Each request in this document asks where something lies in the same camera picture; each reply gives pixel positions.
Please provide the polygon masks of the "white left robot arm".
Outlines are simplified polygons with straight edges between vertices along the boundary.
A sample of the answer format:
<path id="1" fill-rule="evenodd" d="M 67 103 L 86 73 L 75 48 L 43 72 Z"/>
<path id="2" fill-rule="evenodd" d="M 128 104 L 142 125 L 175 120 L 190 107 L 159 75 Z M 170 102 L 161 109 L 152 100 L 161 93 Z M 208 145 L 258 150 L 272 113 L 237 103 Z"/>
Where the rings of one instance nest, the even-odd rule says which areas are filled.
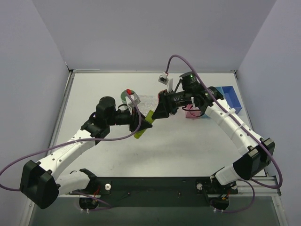
<path id="1" fill-rule="evenodd" d="M 115 125 L 128 125 L 132 134 L 151 128 L 140 113 L 140 98 L 136 93 L 125 94 L 126 110 L 116 109 L 115 99 L 102 97 L 96 111 L 75 135 L 50 155 L 37 162 L 28 161 L 22 171 L 20 191 L 41 209 L 49 207 L 60 194 L 72 191 L 71 185 L 58 181 L 61 173 L 85 151 L 103 141 Z"/>

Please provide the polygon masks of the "yellow toothpaste tube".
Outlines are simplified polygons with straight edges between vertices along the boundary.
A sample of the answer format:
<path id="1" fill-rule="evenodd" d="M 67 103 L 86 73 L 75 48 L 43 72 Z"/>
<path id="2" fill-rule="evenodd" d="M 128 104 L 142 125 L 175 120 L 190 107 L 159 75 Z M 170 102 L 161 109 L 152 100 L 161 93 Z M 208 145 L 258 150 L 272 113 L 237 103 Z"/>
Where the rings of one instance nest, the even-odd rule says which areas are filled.
<path id="1" fill-rule="evenodd" d="M 152 110 L 149 110 L 146 116 L 141 114 L 142 122 L 139 130 L 134 134 L 134 138 L 139 139 L 147 129 L 152 128 L 152 124 L 155 121 L 152 118 L 153 114 L 154 112 Z"/>

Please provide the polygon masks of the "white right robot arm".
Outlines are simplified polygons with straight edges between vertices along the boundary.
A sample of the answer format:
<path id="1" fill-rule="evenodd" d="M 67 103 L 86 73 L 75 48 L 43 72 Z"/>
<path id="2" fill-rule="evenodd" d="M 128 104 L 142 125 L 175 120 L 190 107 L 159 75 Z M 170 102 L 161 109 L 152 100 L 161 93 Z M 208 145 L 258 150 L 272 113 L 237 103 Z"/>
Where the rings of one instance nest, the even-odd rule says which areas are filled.
<path id="1" fill-rule="evenodd" d="M 180 76 L 181 92 L 164 90 L 158 94 L 158 106 L 152 119 L 168 118 L 179 107 L 195 106 L 210 117 L 234 143 L 241 157 L 213 174 L 212 179 L 225 186 L 238 179 L 250 180 L 271 163 L 275 143 L 249 128 L 215 87 L 204 88 L 194 73 Z"/>

